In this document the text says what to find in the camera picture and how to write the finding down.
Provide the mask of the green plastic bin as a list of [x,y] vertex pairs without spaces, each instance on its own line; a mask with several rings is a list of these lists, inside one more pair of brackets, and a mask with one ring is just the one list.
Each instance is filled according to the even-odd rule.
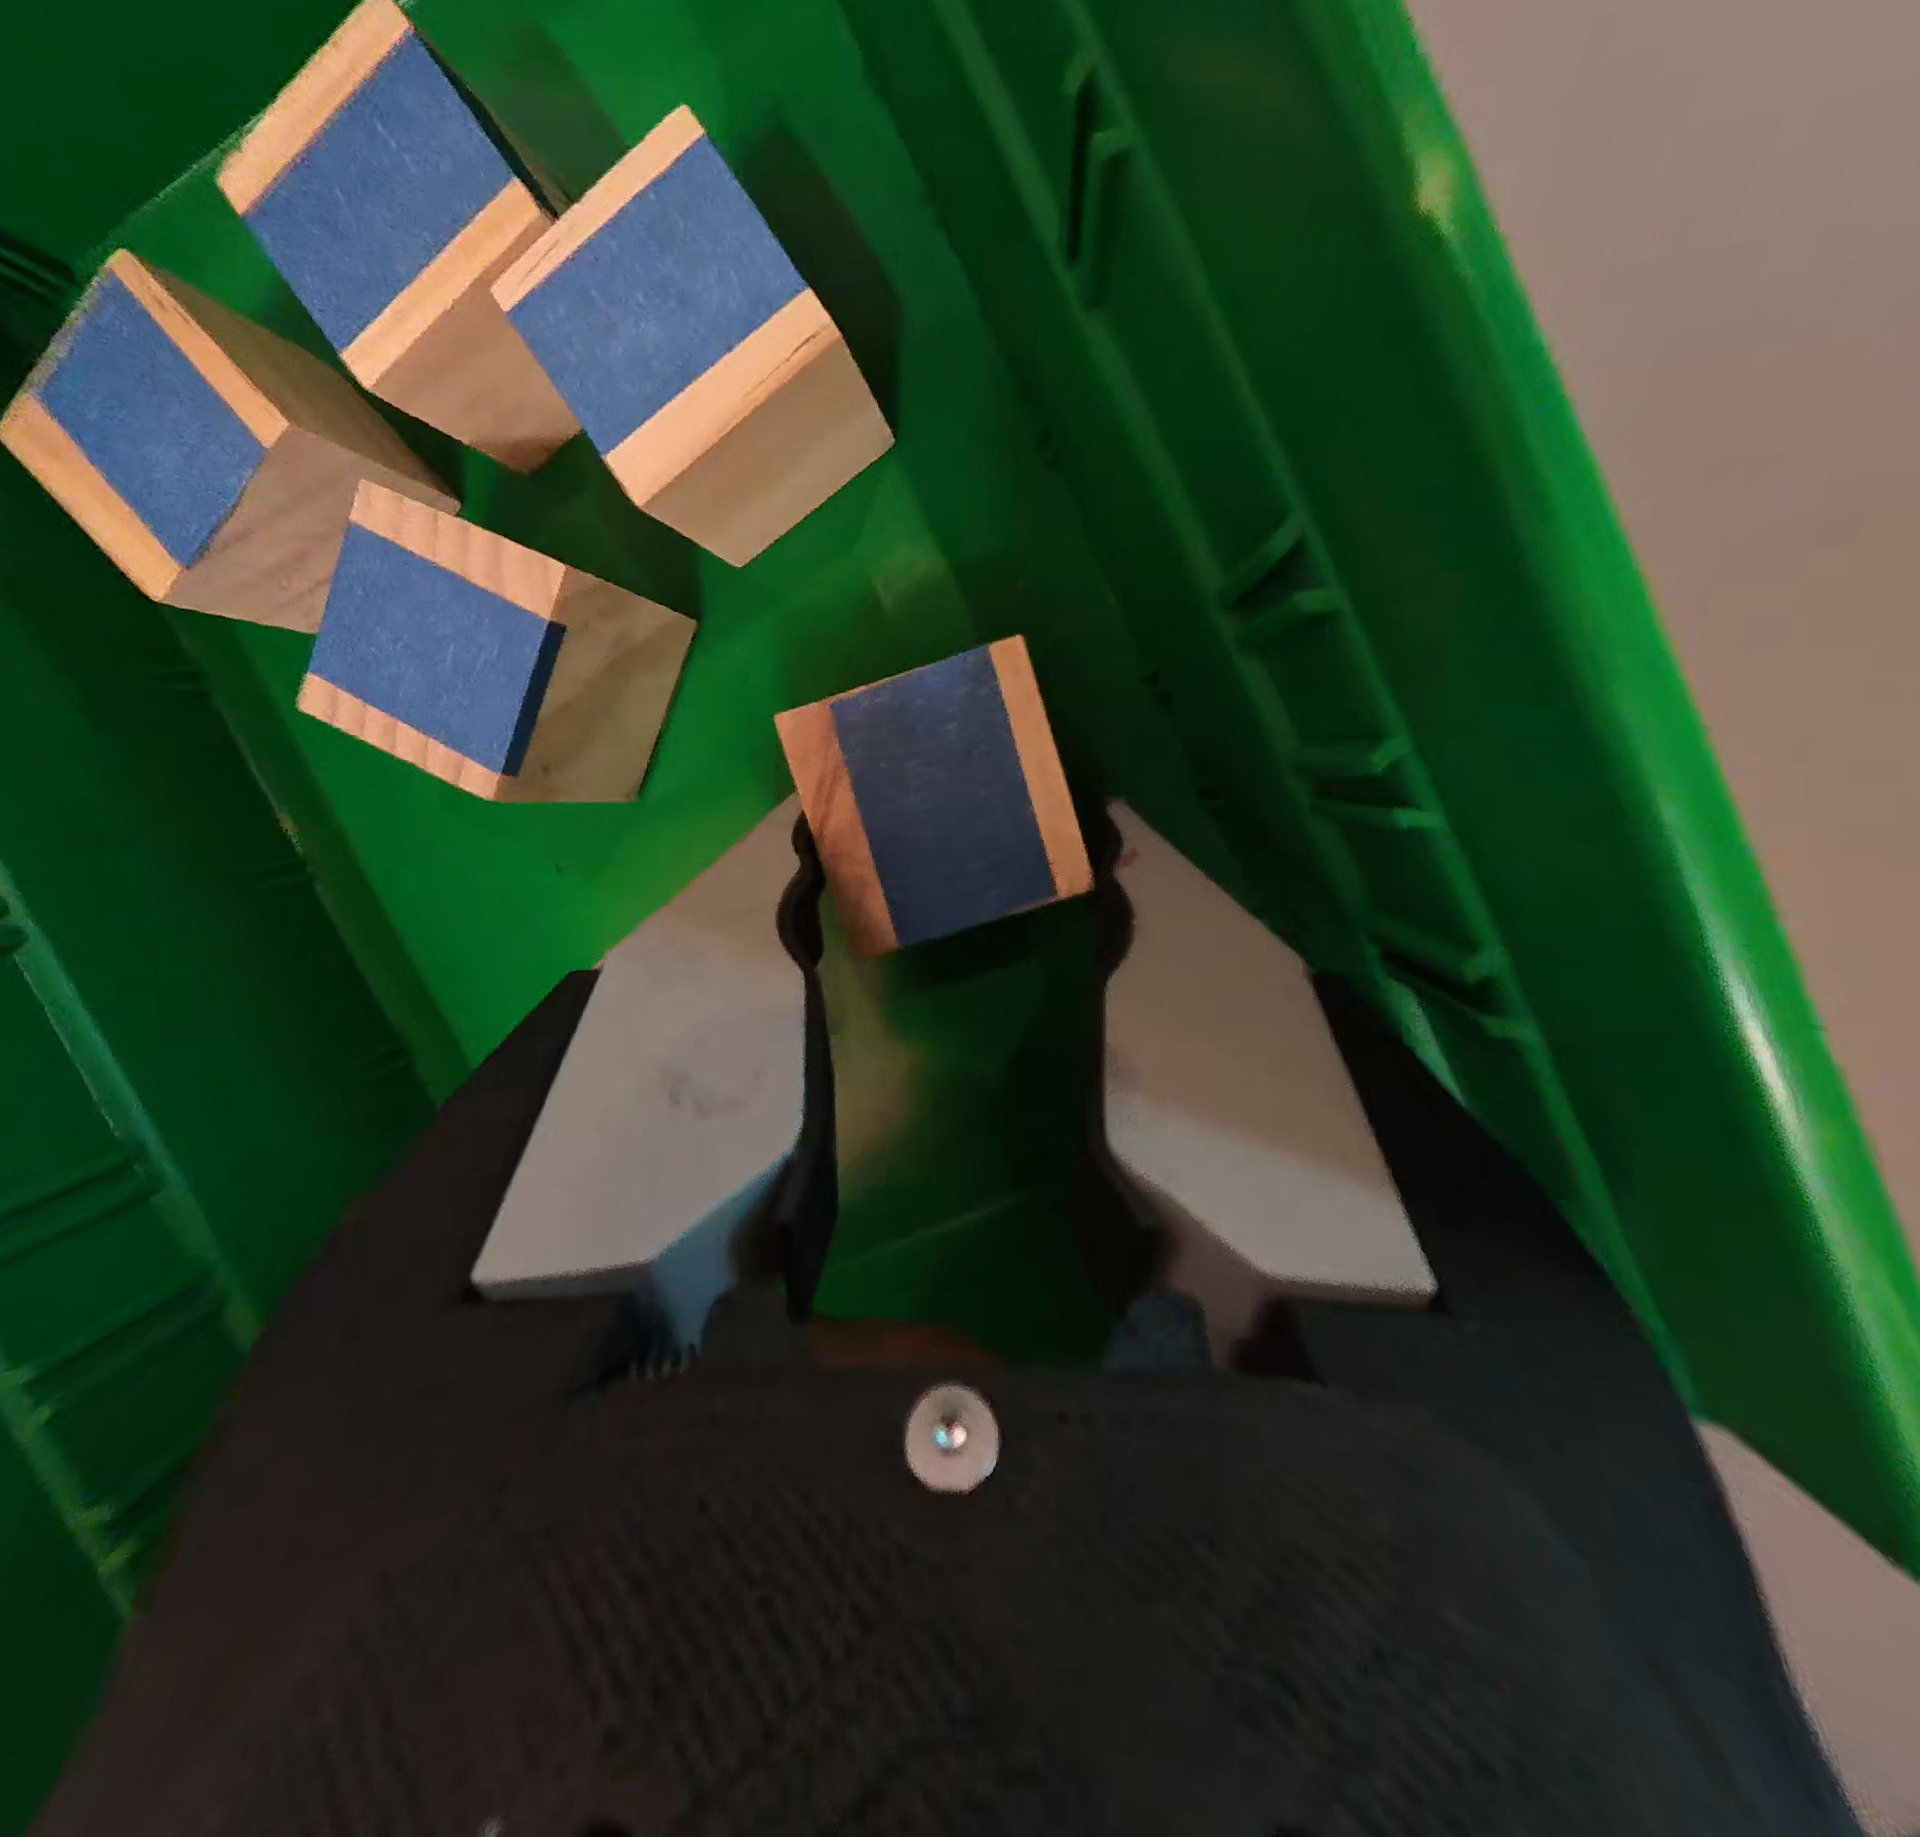
[[1912,1257],[1396,0],[418,2],[501,114],[717,103],[850,224],[903,472],[767,583],[583,528],[709,608],[642,798],[541,815],[302,718],[307,640],[146,601],[5,456],[5,1297],[187,1313],[54,1417],[74,1630],[353,1178],[793,791],[776,697],[1002,631],[1072,776],[1363,988],[1690,1408],[1915,1567]]

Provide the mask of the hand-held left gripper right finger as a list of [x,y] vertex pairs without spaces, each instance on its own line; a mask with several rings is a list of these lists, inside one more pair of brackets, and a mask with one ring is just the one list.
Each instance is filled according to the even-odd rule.
[[1130,806],[1085,843],[1098,1065],[1074,1204],[1120,1335],[1235,1365],[1295,1306],[1432,1309],[1303,957]]

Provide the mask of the pile of blue-taped wooden cubes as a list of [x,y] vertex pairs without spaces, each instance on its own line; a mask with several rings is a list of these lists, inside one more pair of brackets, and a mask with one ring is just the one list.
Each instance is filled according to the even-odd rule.
[[823,294],[688,107],[562,207],[397,0],[217,183],[334,361],[117,249],[5,449],[148,601],[309,631],[303,715],[481,801],[631,801],[693,617],[464,518],[380,406],[512,473],[583,440],[741,567],[893,445]]

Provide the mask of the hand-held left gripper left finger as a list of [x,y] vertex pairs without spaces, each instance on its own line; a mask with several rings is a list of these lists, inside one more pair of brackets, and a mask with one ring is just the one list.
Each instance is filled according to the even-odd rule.
[[735,1286],[802,1317],[836,1224],[824,873],[795,798],[597,965],[469,1280],[491,1301]]

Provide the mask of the blue-taped wooden cube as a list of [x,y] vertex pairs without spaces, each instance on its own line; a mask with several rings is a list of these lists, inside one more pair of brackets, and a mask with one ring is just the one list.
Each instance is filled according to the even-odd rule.
[[776,730],[862,957],[1094,888],[1020,635],[781,712]]

